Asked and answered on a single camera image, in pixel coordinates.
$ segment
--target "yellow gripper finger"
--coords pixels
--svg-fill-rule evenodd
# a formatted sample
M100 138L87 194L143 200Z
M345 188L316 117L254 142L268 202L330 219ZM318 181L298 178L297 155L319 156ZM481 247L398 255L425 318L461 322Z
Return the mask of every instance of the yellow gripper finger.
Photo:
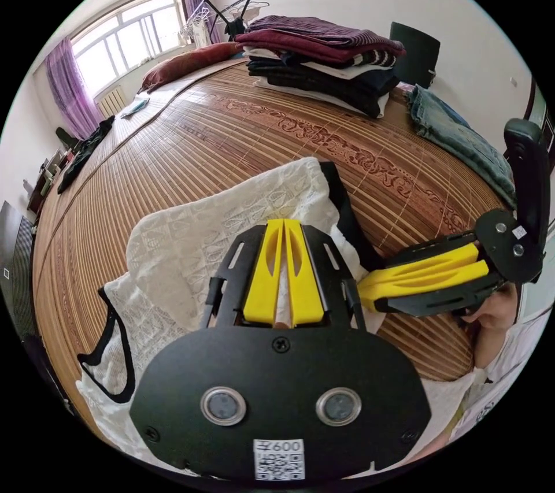
M407 277L420 277L433 275L448 269L462 268L473 264L478 259L478 249L472 244L466 244L459 249L450 250L431 258L410 262L393 268L377 269L365 277L359 287L375 285L377 283L389 283Z
M269 220L254 268L247 300L245 320L273 325L278 302L279 271L282 263L284 220Z
M374 301L379 298L417 295L478 279L489 269L485 260L476 262L477 258L478 250L468 244L427 260L376 270L358 284L361 303L375 311Z
M322 321L324 308L306 248L301 224L284 220L287 251L287 277L293 327Z

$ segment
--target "red pillow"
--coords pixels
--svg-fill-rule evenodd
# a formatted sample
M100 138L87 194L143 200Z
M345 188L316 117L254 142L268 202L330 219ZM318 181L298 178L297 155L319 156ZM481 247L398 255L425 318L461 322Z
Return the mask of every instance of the red pillow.
M153 67L144 77L139 92L152 92L163 84L171 83L189 73L225 61L241 51L236 42L218 42L192 52L179 54Z

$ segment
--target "clothes drying rack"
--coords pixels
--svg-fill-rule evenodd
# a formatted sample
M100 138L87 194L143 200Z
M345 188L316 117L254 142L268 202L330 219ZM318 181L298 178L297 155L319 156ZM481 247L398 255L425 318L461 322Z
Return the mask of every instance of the clothes drying rack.
M240 14L238 16L236 16L232 21L229 21L226 18L225 14L228 14L228 13L234 11L234 8L237 8L238 6L240 6L242 2L244 2L245 4L243 5L243 8L240 11ZM229 4L228 6L224 7L223 9L219 10L210 0L202 0L199 3L199 5L194 9L194 11L190 15L190 17L188 18L187 24L185 25L184 29L185 30L189 29L198 20L204 20L204 21L209 20L210 16L212 15L210 11L213 11L213 13L216 15L216 17L211 22L211 26L210 26L210 30L208 31L208 35L209 36L212 35L212 31L214 30L214 27L216 26L216 23L219 22L218 19L221 19L223 21L223 23L225 23L225 32L227 34L229 34L230 41L231 41L231 40L234 39L234 37L237 34L242 32L242 29L244 29L243 17L244 17L245 12L247 11L247 8L249 6L250 7L262 8L262 7L269 6L269 3L268 2L252 2L252 0L236 0L235 2Z

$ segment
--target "white lace fabric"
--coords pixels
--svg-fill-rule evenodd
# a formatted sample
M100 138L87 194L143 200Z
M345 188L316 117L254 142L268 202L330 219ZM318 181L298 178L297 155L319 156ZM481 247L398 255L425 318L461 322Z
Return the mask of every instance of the white lace fabric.
M209 279L236 235L273 218L297 219L329 234L354 278L359 281L366 275L355 248L337 227L339 213L329 199L328 182L315 158L291 162L212 197L146 216L129 237L128 273L104 288L125 325L137 383L158 352L198 329ZM287 321L287 293L287 280L281 279L280 321ZM368 331L375 333L384 316L366 311L364 316ZM116 326L99 366L88 368L114 394L125 386L127 375L117 330ZM409 457L444 430L473 379L469 374L449 383L423 380L432 419ZM141 460L178 471L156 459L139 436L129 417L133 397L126 403L113 402L86 372L77 387L99 429L112 443Z

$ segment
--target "window frame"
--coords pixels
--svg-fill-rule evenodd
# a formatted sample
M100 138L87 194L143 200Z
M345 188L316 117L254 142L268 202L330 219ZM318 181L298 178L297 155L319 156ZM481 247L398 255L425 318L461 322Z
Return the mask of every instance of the window frame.
M108 21L108 20L110 20L114 17L117 20L117 23L118 23L117 27L111 29L108 32L105 32L103 35L101 35L98 38L96 38L95 40L93 40L85 48L80 50L78 54L75 54L75 58L78 59L81 55L83 55L89 49L93 48L94 46L96 46L97 44L99 44L101 42L104 42L104 46L105 46L106 52L108 54L108 58L110 59L110 64L112 66L112 69L113 69L114 73L116 74L116 77L114 79L112 79L110 82L103 85L102 88L100 88L98 91L92 92L94 98L100 96L107 88L109 88L110 86L117 83L117 81L119 81L120 79L125 77L125 75L128 75L131 71L133 71L134 69L137 69L138 67L140 67L144 63L147 63L148 61L151 61L151 60L155 60L156 58L158 58L158 57L160 57L164 54L168 54L170 52L173 52L175 50L180 50L184 47L183 45L178 45L178 46L175 46L175 47L170 48L168 50L162 50L162 46L161 46L161 43L160 43L160 37L158 36L158 32L156 30L156 24L154 22L154 17L153 17L153 14L156 13L156 12L167 9L169 7L174 7L176 9L176 12L177 12L177 20L179 22L179 27L183 28L183 26L184 26L184 24L187 20L186 7L185 7L185 4L184 4L183 0L173 0L173 3L170 3L169 5L163 6L161 8L155 8L155 9L149 10L148 12L145 12L145 13L142 13L141 15L133 17L132 19L129 19L128 21L123 21L123 13L124 12L126 12L127 10L129 10L131 8L135 8L137 6L140 6L141 4L149 2L149 1L151 1L151 0L130 0L130 1L124 2L124 3L120 4L118 7L114 8L114 9L111 9L109 12L107 12L104 15L102 15L101 17L97 18L94 22L86 25L86 27L84 27L79 32L77 32L73 37L71 37L71 44L72 44L72 46L74 46L79 40L84 38L86 35L88 35L90 32L95 30L97 27L99 27L100 25L102 25L106 21ZM151 39L150 33L148 33L148 35L145 34L145 32L143 30L143 25L140 24L141 20L143 20L143 19L146 20L147 18L150 18L150 22L151 22L151 25L152 25L152 28L153 28L153 31L154 31L156 42L154 42ZM142 36L143 36L143 41L145 43L145 48L148 52L148 56L144 60L141 60L140 63L138 63L136 65L133 65L133 66L129 66L128 62L127 62L127 59L125 58L125 55L123 53L123 49L121 47L120 39L118 37L118 32L121 31L122 29L126 28L126 27L129 27L130 25L133 25L133 24L137 23L137 22L139 22L139 28L140 28ZM120 53L121 59L123 60L123 64L125 66L125 72L121 73L121 74L117 70L116 63L113 59L112 52L110 50L110 47L109 47L108 41L107 41L107 38L112 36L112 35L114 35L118 51Z

